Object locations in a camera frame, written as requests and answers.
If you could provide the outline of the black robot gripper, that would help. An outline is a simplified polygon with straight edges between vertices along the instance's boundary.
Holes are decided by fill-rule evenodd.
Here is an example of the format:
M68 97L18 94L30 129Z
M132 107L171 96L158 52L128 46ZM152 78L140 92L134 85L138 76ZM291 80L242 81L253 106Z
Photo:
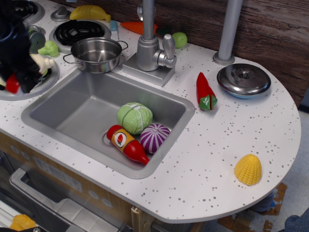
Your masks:
M0 15L0 76L7 80L16 73L24 93L38 84L39 67L29 55L30 40L23 20L15 15Z

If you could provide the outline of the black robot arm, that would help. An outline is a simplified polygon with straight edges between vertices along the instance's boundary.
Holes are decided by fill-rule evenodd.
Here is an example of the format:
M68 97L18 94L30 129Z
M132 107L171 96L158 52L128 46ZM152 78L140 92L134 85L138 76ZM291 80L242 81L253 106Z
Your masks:
M0 61L15 72L21 89L29 93L41 77L39 66L29 54L30 40L23 19L11 0L0 2Z

